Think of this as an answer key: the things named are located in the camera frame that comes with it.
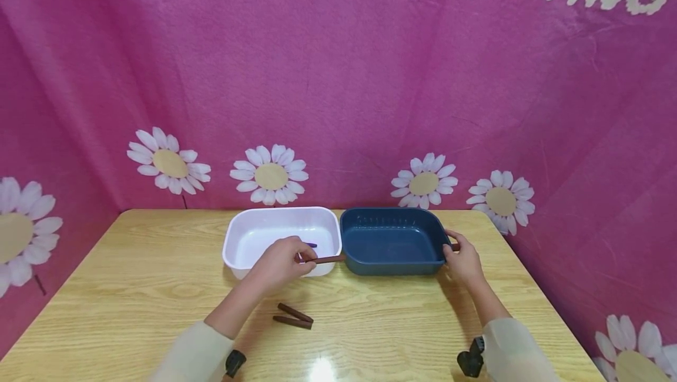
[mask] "flower center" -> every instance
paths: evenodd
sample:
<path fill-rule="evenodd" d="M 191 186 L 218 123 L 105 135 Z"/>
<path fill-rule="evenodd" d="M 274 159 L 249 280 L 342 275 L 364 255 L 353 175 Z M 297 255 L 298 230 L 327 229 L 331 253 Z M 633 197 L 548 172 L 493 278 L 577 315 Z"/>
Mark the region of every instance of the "flower center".
<path fill-rule="evenodd" d="M 256 169 L 254 180 L 264 189 L 279 190 L 289 181 L 289 176 L 287 171 L 277 163 L 266 163 Z"/>
<path fill-rule="evenodd" d="M 28 247 L 33 222 L 21 213 L 0 216 L 0 263 L 7 263 Z"/>
<path fill-rule="evenodd" d="M 419 173 L 409 183 L 409 191 L 414 195 L 428 195 L 435 191 L 440 178 L 433 172 Z"/>
<path fill-rule="evenodd" d="M 616 358 L 618 382 L 669 382 L 668 376 L 656 364 L 637 351 L 623 351 Z"/>
<path fill-rule="evenodd" d="M 510 216 L 515 213 L 517 199 L 510 190 L 497 186 L 487 192 L 487 205 L 499 216 Z"/>
<path fill-rule="evenodd" d="M 174 151 L 157 150 L 153 155 L 153 164 L 167 176 L 178 178 L 188 176 L 186 162 Z"/>

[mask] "hand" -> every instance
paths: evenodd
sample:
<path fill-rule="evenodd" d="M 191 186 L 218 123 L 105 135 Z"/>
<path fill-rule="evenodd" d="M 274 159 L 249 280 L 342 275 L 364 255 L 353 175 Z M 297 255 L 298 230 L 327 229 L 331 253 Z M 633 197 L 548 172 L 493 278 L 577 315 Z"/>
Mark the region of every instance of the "hand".
<path fill-rule="evenodd" d="M 477 254 L 475 247 L 466 239 L 465 236 L 450 229 L 444 230 L 447 235 L 458 241 L 460 251 L 454 253 L 451 246 L 445 244 L 442 246 L 444 257 L 447 259 L 449 275 L 451 278 L 459 280 L 468 287 L 469 284 L 484 281 L 484 272 L 482 272 L 482 263 L 480 255 Z"/>
<path fill-rule="evenodd" d="M 299 255 L 304 261 L 317 258 L 317 253 L 298 236 L 278 239 L 263 252 L 242 282 L 261 289 L 264 296 L 274 292 L 317 266 L 315 262 L 299 263 Z"/>

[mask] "person's left hand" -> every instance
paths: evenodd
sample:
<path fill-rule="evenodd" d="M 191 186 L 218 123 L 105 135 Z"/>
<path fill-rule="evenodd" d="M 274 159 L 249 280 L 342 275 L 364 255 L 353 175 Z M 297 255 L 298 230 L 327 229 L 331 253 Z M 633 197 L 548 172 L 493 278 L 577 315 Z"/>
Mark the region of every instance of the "person's left hand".
<path fill-rule="evenodd" d="M 317 253 L 298 236 L 278 239 L 263 252 L 243 282 L 262 289 L 264 296 L 274 292 L 317 266 L 315 262 L 299 263 L 299 254 L 304 261 L 317 258 Z"/>

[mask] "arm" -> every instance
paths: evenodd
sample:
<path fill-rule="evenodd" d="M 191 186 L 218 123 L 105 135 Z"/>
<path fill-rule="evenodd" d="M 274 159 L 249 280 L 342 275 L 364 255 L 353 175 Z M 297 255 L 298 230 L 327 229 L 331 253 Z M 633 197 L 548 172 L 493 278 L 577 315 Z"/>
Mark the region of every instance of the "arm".
<path fill-rule="evenodd" d="M 262 298 L 315 268 L 315 262 L 297 262 L 299 254 L 306 260 L 317 258 L 298 236 L 277 240 L 268 247 L 249 274 L 204 321 L 179 335 L 150 380 L 220 382 L 233 350 L 233 339 Z"/>
<path fill-rule="evenodd" d="M 468 290 L 482 324 L 487 372 L 496 382 L 557 382 L 559 378 L 529 330 L 512 318 L 482 272 L 475 247 L 458 232 L 446 230 L 460 246 L 444 246 L 451 276 Z"/>

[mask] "blue plastic bin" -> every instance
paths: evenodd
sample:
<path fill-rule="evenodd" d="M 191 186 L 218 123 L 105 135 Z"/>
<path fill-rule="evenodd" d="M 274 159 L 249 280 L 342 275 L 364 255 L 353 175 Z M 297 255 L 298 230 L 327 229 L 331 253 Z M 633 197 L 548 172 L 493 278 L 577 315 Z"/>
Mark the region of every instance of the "blue plastic bin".
<path fill-rule="evenodd" d="M 429 275 L 445 262 L 450 244 L 437 217 L 423 209 L 364 207 L 340 218 L 346 266 L 363 276 Z"/>

